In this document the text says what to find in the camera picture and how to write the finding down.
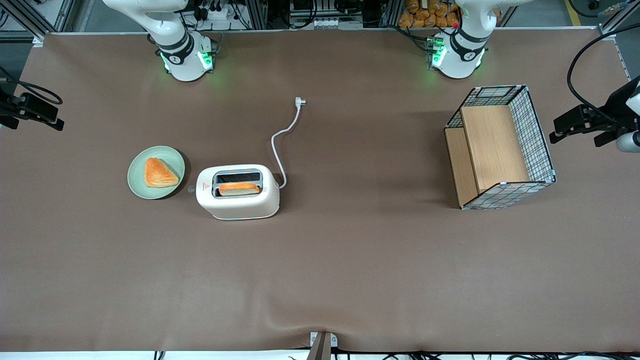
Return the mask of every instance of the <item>green indicator light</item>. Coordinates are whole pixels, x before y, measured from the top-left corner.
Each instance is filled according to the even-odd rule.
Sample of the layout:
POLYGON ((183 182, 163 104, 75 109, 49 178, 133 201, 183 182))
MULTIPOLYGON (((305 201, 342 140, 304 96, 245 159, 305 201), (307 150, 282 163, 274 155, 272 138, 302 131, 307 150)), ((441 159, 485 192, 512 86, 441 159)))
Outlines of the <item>green indicator light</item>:
POLYGON ((434 66, 440 66, 442 65, 442 60, 444 59, 444 56, 447 54, 447 48, 442 46, 440 47, 440 50, 438 50, 435 55, 433 55, 433 65, 434 66))
POLYGON ((164 63, 164 68, 165 68, 167 71, 169 71, 169 64, 167 64, 167 62, 166 62, 166 58, 164 57, 164 54, 163 54, 163 53, 160 53, 160 57, 162 58, 162 61, 163 61, 163 63, 164 63))
POLYGON ((200 58, 200 62, 202 62, 202 66, 205 69, 210 69, 211 68, 211 55, 208 53, 201 53, 200 51, 198 52, 198 57, 200 58))

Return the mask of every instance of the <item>white toaster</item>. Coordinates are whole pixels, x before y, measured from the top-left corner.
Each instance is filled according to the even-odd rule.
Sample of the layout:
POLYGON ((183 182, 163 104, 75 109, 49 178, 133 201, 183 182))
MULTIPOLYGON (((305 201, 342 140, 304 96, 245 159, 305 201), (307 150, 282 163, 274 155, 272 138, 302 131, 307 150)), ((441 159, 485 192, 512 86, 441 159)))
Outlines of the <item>white toaster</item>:
POLYGON ((246 220, 274 215, 280 207, 280 189, 271 171, 263 165, 227 165, 204 169, 196 183, 198 203, 220 220, 246 220), (253 183, 259 193, 221 196, 220 185, 253 183))

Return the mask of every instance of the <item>bread loaf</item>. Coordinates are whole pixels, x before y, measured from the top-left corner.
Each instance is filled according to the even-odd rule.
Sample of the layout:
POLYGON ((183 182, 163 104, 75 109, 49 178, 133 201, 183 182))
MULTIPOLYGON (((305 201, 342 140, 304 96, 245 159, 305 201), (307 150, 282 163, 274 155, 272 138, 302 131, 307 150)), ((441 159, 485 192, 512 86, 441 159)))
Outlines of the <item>bread loaf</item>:
POLYGON ((252 183, 225 183, 218 188, 222 196, 251 195, 260 193, 260 188, 252 183))

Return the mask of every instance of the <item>plate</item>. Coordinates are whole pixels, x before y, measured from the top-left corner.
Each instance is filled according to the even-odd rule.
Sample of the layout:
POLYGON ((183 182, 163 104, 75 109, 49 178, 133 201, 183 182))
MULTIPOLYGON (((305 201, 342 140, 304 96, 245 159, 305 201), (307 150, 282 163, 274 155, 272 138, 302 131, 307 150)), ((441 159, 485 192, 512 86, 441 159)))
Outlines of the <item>plate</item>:
POLYGON ((184 178, 184 159, 169 146, 154 146, 139 153, 129 165, 127 182, 131 191, 142 199, 160 199, 172 193, 184 178), (168 188, 150 188, 145 184, 145 163, 149 158, 158 158, 178 177, 178 185, 168 188))

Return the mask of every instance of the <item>wooden panel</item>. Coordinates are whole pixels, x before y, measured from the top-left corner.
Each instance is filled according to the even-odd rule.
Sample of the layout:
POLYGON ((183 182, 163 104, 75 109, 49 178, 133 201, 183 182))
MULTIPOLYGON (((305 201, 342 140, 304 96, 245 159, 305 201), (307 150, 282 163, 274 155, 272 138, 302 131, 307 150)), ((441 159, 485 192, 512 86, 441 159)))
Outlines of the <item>wooden panel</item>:
POLYGON ((528 181, 509 106, 466 106, 461 112, 478 192, 503 181, 528 181))
POLYGON ((444 129, 449 149, 449 159, 453 170, 453 181, 456 183, 458 204, 462 205, 478 196, 474 169, 471 165, 467 137, 462 127, 444 129))

